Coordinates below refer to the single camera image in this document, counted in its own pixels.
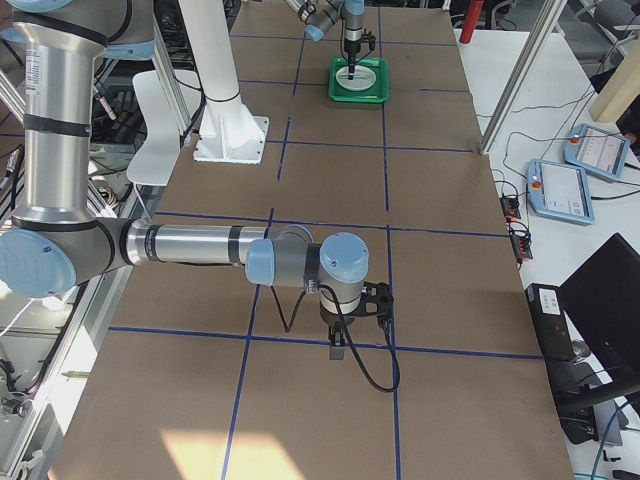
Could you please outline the teach pendant farther from operator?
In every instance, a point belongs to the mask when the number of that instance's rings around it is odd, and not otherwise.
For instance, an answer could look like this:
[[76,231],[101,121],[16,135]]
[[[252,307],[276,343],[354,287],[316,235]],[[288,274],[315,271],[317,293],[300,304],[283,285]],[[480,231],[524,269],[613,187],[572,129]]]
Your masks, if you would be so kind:
[[527,198],[536,214],[579,225],[595,222],[587,174],[583,168],[532,159],[526,176]]

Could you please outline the small orange black electronics module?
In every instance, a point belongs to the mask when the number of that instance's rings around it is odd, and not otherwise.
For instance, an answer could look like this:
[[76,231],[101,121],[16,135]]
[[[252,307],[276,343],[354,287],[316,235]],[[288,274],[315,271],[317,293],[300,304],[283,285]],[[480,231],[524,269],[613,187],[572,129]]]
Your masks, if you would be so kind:
[[520,220],[520,202],[517,195],[502,195],[499,199],[503,215],[507,221]]

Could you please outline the red cylinder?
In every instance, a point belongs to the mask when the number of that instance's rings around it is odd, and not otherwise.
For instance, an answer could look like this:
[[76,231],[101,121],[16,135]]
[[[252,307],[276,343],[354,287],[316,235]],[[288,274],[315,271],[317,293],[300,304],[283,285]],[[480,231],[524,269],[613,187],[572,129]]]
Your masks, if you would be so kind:
[[469,2],[464,23],[459,37],[459,42],[462,44],[469,44],[471,42],[473,33],[475,31],[477,22],[482,12],[484,5],[483,0],[471,0]]

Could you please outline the white round plate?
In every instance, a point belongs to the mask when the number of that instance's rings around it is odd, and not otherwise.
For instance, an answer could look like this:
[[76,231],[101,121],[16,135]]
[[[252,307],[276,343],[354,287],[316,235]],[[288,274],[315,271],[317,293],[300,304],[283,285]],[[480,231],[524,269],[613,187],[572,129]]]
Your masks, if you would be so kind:
[[335,73],[337,84],[348,91],[362,92],[375,85],[376,73],[369,67],[356,65],[353,80],[347,79],[347,66],[340,68]]

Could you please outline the aluminium frame post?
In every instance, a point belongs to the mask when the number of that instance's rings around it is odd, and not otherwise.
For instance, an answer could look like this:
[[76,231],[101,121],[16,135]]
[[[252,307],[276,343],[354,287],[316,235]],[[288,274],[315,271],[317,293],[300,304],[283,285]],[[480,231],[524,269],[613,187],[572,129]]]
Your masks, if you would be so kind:
[[543,3],[482,136],[479,144],[481,154],[488,154],[491,150],[566,4],[567,0],[546,0]]

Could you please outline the white curved panel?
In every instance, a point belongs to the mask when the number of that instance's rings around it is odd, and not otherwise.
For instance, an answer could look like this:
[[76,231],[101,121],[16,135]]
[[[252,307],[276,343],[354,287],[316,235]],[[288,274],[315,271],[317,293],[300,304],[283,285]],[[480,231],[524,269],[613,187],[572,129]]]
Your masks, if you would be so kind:
[[174,110],[155,70],[136,74],[133,86],[147,137],[129,163],[127,177],[138,185],[167,186],[177,161],[193,158],[191,137],[183,147]]

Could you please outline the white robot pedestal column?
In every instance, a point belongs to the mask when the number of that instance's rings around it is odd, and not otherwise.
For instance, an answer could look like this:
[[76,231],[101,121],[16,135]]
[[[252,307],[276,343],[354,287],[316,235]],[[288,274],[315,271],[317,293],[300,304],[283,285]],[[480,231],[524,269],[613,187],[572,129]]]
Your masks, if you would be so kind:
[[269,119],[254,116],[242,100],[223,3],[183,0],[179,6],[205,97],[194,159],[260,163]]

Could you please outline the green plastic tray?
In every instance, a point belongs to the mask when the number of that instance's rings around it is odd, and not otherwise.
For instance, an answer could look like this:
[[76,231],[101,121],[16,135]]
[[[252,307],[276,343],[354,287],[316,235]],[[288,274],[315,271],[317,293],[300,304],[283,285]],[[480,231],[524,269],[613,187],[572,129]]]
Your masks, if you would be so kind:
[[328,96],[335,102],[381,104],[390,96],[388,63],[382,58],[364,58],[349,74],[347,61],[333,57],[330,64]]

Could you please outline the black laptop computer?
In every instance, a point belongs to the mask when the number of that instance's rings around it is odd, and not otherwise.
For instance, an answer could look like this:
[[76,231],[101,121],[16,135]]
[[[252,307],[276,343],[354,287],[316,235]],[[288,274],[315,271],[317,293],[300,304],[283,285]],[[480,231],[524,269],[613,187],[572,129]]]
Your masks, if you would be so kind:
[[639,399],[639,253],[619,234],[606,240],[559,287],[560,306],[611,381],[554,393],[559,415],[626,397]]

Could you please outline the teach pendant nearer operator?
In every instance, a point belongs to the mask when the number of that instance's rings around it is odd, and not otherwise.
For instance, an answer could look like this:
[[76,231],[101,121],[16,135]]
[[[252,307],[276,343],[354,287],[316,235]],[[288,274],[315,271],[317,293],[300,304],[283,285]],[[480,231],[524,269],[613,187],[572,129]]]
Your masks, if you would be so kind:
[[579,124],[564,147],[564,160],[583,168],[600,179],[615,182],[621,179],[630,142],[621,134]]

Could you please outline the black box device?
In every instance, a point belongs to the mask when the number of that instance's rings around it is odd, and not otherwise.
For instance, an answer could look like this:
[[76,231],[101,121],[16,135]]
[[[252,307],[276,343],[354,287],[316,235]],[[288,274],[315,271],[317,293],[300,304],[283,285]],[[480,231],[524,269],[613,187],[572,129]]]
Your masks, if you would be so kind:
[[525,296],[543,357],[546,360],[573,362],[576,353],[558,287],[531,283],[525,289]]

